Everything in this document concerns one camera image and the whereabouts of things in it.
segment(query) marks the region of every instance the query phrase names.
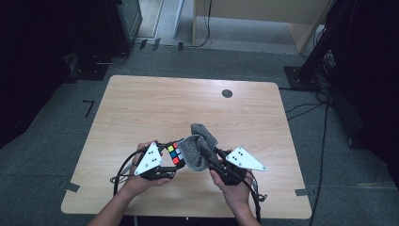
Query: black tape mark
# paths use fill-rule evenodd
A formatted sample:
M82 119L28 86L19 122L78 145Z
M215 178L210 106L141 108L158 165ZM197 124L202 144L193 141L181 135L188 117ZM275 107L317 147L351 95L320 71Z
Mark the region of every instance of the black tape mark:
M306 196L306 195L308 195L308 190L307 190L306 188L303 188L303 189L296 189L296 190L295 190L295 194L296 194L297 196Z
M73 192L78 192L79 188L80 188L79 185L73 184L71 182L65 182L65 181L62 181L61 184L59 184L59 187L69 190L69 191L73 191Z
M93 108L94 106L94 101L87 101L87 100L83 100L84 103L91 103L90 107L88 108L88 113L86 113L85 118L88 117L88 114L90 114L91 108Z
M183 50L183 43L179 42L179 46L177 47L177 51L182 51Z
M145 47L146 47L146 44L147 44L147 40L143 40L141 43L140 43L140 50L142 50L142 49L144 49Z
M153 51L158 50L159 42L161 42L161 38L158 38L155 40L155 43L153 44L153 47L152 47Z

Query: wooden table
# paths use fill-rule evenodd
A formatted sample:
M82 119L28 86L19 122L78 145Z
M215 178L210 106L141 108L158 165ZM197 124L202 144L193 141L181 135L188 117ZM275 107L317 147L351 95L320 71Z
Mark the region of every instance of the wooden table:
M254 171L260 193L268 195L262 218L310 217L308 196L295 194L305 186L276 84L121 75L109 81L72 177L80 189L67 191L62 211L97 214L112 198L109 179L138 143L188 137L194 122L207 127L218 148L242 146L267 167ZM168 154L163 158L170 164ZM209 171L188 167L135 198L126 215L233 217Z

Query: black wire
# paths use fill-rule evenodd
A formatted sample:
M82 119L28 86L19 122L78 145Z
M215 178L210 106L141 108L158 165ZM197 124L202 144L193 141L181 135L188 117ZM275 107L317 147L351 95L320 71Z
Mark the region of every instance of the black wire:
M125 53L123 55L122 59L120 59L118 61L115 61L115 62L104 62L104 63L102 63L102 62L94 62L94 63L98 64L98 65L115 65L115 64L121 63L126 57L127 57L127 54Z
M289 120L291 120L291 119L294 119L294 118L296 118L296 117L298 117L298 116L304 115L304 114L306 114L306 113L308 113L308 112L314 110L315 108L317 108L317 107L319 107L319 106L321 106L321 105L323 105L323 104L324 104L324 103L321 103L320 105L316 105L316 106L312 107L311 109L309 109L309 110L307 110L307 111L305 111L305 112L302 112L302 113L297 114L297 115L295 115L295 116L293 116L293 117L291 117L291 118L288 118L287 121L289 121Z
M248 178L252 181L253 189L254 189L255 193L257 194L257 196L259 197L258 181L256 180L255 176L252 174L252 172L250 170L247 170L247 172L249 172L249 174L252 175L252 177L246 176L246 178Z
M323 139L322 139L322 152L320 154L320 170L319 170L319 182L317 184L317 191L315 194L314 205L311 210L311 218L309 220L309 226L313 224L314 213L317 208L317 203L319 202L320 196L320 189L322 187L322 180L323 180L323 163L324 163L324 153L325 153L325 146L326 146L326 133L327 133L327 113L328 113L328 105L326 105L326 113L325 113L325 121L324 121L324 129L323 129Z
M113 178L115 178L114 182L113 182L114 183L114 196L118 193L118 184L122 183L122 182L120 182L120 177L121 176L125 176L125 175L121 175L121 172L123 171L124 166L126 165L126 163L128 163L130 161L130 159L132 159L136 154L145 153L147 149L148 149L148 147L145 147L145 148L142 148L142 149L137 150L134 153L130 154L129 157L127 157L126 160L123 162L123 164L120 166L120 170L118 171L117 176L113 177Z
M116 183L116 179L117 179L117 177L121 177L120 179L119 179L119 184L122 184L123 182L125 182L127 179L128 179L128 177L131 177L131 176L134 176L133 174L120 174L120 175L118 175L118 176L114 176L114 177L111 177L111 179L109 179L109 181L112 183L112 184L115 184Z
M255 182L256 186L255 186L254 190L256 192L256 195L258 196L258 201L259 202L264 202L266 200L266 198L267 198L267 195L259 194L259 191L258 191L258 180L256 180L255 175L253 175L253 173L250 170L247 170L247 172L249 172L249 174L252 175L252 178L250 178L248 176L247 176L247 178L249 178L249 179L253 180L253 182Z
M290 112L292 112L293 110L297 109L298 107L301 107L301 106L308 106L308 105L320 105L320 103L317 103L317 104L303 104L303 105L296 105L296 106L295 106L295 107L293 107L291 110L287 110L287 111L285 111L285 113L290 113Z
M207 34L205 40L203 41L203 43L201 45L189 46L189 47L200 48L200 47L204 46L208 42L209 38L211 37L211 28L209 27L209 22L211 20L211 8L212 8L212 0L209 2L208 23L206 23L206 21L205 21L205 25L208 30L208 34Z
M259 223L261 223L261 206L259 205L259 196L252 189L252 187L249 185L249 183L246 180L243 180L243 183L244 183L244 185L246 185L248 187L250 194L252 196L253 202L255 202L256 219L258 220Z

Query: rubik's cube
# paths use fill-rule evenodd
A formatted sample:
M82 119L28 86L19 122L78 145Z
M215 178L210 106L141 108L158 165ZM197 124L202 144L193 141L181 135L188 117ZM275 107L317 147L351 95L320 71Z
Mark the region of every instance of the rubik's cube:
M173 142L171 145L167 146L167 150L172 158L173 164L178 168L182 168L185 163L177 142Z

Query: gray cloth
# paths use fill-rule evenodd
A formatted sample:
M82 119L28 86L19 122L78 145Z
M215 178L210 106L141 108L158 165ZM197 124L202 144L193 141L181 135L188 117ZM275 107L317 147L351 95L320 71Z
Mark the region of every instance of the gray cloth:
M191 125L191 134L192 136L178 142L185 164L193 171L206 170L209 168L209 161L204 155L217 160L217 154L214 152L217 140L199 123Z

